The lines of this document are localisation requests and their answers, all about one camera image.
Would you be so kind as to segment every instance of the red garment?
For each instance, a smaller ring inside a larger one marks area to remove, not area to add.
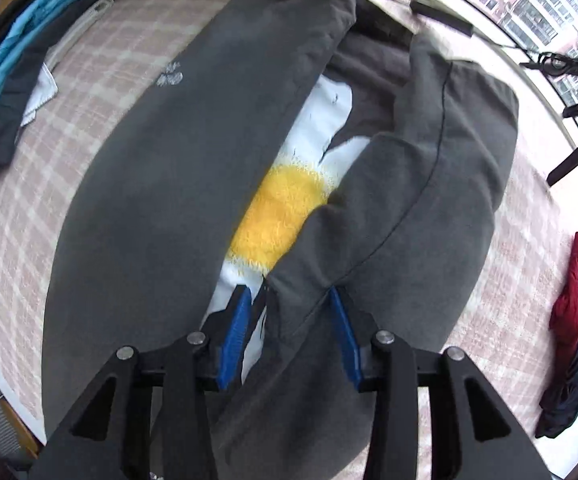
[[[556,340],[554,374],[563,376],[578,347],[578,233],[573,238],[567,282],[552,307],[549,329]]]

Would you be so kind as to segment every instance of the bed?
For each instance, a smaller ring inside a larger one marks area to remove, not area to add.
[[[228,1],[117,0],[54,70],[59,93],[26,128],[0,178],[0,389],[42,442],[44,303],[70,200],[123,114]],[[405,7],[376,2],[419,26]],[[545,175],[570,150],[551,115],[492,50],[436,33],[450,53],[478,60],[520,98],[518,145],[492,244],[447,345],[470,354],[532,433],[552,358],[550,309],[578,230],[578,170],[557,192],[547,188]],[[431,435],[420,395],[418,477],[428,478]],[[360,478],[365,459],[338,477]]]

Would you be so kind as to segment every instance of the black cable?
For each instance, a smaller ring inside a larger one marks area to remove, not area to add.
[[[477,37],[490,45],[499,46],[501,48],[513,48],[515,50],[520,50],[524,52],[525,55],[530,59],[532,58],[530,54],[538,56],[535,63],[539,65],[542,72],[547,72],[552,76],[565,75],[573,67],[578,67],[578,57],[567,56],[566,54],[561,54],[560,52],[540,52],[538,50],[534,50],[532,48],[524,48],[519,45],[496,43],[495,41],[492,41],[489,38],[482,36],[481,34],[477,34]]]

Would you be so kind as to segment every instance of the black metal frame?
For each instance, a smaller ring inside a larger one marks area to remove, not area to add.
[[[165,480],[217,480],[205,392],[227,385],[220,377],[225,362],[233,362],[224,349],[234,324],[239,338],[233,355],[241,360],[244,341],[266,304],[264,285],[252,316],[251,308],[243,307],[245,292],[239,286],[227,309],[208,317],[203,332],[143,354],[118,349],[49,439],[31,480],[147,480],[156,386],[163,387],[164,397]],[[376,392],[365,480],[415,480],[420,386],[429,389],[432,480],[550,479],[525,431],[461,349],[437,354],[411,348],[392,332],[378,330],[341,288],[330,291],[329,303],[349,379],[361,394]],[[245,311],[247,322],[238,323]]]

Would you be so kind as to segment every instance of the blue gripper pad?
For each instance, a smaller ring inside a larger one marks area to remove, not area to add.
[[[242,350],[251,318],[251,291],[245,287],[231,319],[231,326],[224,338],[220,355],[220,369],[216,382],[220,390],[225,390],[238,371]]]
[[[329,301],[333,310],[336,338],[342,352],[342,364],[345,367],[347,378],[357,390],[363,379],[360,367],[360,348],[358,348],[358,344],[355,341],[354,331],[351,328],[345,306],[342,304],[338,290],[335,287],[329,290]]]

